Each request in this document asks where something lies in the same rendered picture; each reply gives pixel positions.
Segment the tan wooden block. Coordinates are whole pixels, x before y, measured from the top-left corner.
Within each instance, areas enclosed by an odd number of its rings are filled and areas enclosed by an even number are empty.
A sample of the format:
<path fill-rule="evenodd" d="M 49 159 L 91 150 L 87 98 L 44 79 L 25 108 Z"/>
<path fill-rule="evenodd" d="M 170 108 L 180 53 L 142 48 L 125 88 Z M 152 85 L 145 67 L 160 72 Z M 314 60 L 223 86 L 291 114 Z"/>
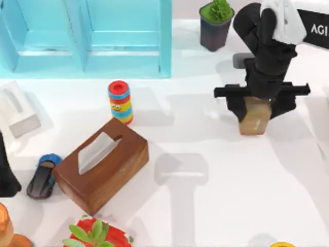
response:
<path fill-rule="evenodd" d="M 246 115 L 239 123 L 241 135 L 263 135 L 270 121 L 270 100 L 245 97 Z"/>

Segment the pale grey rounded box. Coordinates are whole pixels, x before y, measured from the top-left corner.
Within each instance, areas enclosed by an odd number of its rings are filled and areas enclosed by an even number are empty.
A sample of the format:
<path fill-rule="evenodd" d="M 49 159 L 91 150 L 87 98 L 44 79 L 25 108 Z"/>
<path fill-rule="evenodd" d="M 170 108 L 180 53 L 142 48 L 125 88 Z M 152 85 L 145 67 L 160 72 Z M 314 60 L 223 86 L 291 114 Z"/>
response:
<path fill-rule="evenodd" d="M 249 52 L 235 53 L 232 56 L 233 67 L 236 69 L 244 69 L 245 68 L 244 61 L 246 59 L 252 59 L 252 58 L 254 58 L 254 55 Z"/>

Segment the dark pot with green plant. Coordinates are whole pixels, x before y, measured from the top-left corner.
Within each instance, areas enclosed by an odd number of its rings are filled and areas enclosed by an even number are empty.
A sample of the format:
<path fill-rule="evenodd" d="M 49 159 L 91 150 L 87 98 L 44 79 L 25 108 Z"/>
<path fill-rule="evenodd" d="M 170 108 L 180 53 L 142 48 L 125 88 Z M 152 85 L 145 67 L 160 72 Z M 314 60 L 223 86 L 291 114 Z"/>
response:
<path fill-rule="evenodd" d="M 227 0 L 212 0 L 199 10 L 200 44 L 215 52 L 226 44 L 234 10 Z"/>

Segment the striped can with red lid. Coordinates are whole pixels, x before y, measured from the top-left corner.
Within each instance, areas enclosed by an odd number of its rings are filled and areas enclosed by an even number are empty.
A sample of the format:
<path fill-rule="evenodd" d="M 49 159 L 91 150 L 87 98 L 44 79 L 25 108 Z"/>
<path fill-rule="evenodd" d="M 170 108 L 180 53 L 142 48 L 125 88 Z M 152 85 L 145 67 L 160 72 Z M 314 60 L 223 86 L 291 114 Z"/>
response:
<path fill-rule="evenodd" d="M 128 125 L 133 120 L 131 92 L 123 80 L 115 80 L 108 86 L 111 114 L 114 118 Z"/>

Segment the light blue rack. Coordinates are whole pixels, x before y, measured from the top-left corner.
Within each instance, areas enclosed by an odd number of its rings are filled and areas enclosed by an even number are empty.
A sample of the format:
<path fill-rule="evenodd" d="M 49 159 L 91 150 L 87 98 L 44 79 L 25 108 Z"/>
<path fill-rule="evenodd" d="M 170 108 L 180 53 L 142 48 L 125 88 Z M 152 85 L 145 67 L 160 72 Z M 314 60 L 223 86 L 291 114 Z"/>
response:
<path fill-rule="evenodd" d="M 172 0 L 0 0 L 0 79 L 169 78 Z"/>

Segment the brown wooden tissue box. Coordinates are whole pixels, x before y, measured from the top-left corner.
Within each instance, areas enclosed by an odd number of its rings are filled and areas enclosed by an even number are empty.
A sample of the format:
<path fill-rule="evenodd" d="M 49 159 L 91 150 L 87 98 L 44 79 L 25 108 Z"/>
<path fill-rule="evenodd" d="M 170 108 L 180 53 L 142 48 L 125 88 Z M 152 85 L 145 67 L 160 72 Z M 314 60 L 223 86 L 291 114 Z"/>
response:
<path fill-rule="evenodd" d="M 101 134 L 119 144 L 90 171 L 78 173 L 78 154 Z M 93 216 L 149 160 L 148 142 L 113 118 L 63 159 L 52 171 L 59 188 L 86 213 Z"/>

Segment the grey tissue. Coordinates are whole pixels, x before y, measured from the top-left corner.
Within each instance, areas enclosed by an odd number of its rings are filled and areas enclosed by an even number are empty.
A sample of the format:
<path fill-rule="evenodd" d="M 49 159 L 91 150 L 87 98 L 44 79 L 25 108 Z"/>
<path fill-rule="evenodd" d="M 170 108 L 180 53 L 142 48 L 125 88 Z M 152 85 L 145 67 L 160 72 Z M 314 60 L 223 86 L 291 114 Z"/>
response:
<path fill-rule="evenodd" d="M 120 143 L 105 132 L 101 132 L 89 145 L 78 152 L 78 174 L 83 175 L 96 167 Z"/>

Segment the red pot with green succulent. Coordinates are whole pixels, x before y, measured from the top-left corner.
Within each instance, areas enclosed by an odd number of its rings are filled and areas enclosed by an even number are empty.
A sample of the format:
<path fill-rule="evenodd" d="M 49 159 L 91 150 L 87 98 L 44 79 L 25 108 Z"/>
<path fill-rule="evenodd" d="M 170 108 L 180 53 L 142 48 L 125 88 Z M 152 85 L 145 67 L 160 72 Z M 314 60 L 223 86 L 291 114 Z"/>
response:
<path fill-rule="evenodd" d="M 63 247 L 133 247 L 134 243 L 132 236 L 97 218 L 84 217 L 69 230 Z"/>

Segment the blue and black toy car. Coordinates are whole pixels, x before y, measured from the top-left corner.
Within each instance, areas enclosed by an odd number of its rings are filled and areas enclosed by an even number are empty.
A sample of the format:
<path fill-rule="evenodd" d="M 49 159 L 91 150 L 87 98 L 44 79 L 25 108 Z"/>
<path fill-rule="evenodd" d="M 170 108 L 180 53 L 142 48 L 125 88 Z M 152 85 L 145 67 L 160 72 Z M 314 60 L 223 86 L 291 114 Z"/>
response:
<path fill-rule="evenodd" d="M 30 198 L 47 199 L 52 195 L 55 184 L 52 171 L 61 161 L 61 157 L 54 153 L 40 157 L 36 171 L 26 189 L 26 193 Z"/>

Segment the white tissue box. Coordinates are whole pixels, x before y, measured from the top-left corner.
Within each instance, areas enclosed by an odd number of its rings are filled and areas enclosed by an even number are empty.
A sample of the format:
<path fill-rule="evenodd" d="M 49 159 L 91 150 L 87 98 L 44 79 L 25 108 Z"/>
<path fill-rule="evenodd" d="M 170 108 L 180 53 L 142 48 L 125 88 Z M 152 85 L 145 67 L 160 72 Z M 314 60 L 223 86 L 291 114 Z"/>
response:
<path fill-rule="evenodd" d="M 15 138 L 41 126 L 37 113 L 16 81 L 0 86 L 0 116 Z"/>

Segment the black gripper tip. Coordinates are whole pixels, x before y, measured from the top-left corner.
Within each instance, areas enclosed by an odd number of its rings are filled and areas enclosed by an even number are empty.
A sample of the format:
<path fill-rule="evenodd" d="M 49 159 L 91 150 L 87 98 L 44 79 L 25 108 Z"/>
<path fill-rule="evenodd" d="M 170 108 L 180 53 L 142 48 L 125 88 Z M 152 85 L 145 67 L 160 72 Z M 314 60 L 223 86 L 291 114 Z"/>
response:
<path fill-rule="evenodd" d="M 0 198 L 12 198 L 22 190 L 8 162 L 5 143 L 0 131 Z"/>

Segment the orange rounded object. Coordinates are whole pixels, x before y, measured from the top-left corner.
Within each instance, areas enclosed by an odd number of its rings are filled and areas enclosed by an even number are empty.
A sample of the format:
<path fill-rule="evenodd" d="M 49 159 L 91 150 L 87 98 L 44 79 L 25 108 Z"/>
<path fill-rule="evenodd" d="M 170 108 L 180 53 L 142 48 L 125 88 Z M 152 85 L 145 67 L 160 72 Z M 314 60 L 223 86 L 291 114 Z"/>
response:
<path fill-rule="evenodd" d="M 0 247 L 33 247 L 27 237 L 14 232 L 8 210 L 2 203 L 0 203 Z"/>

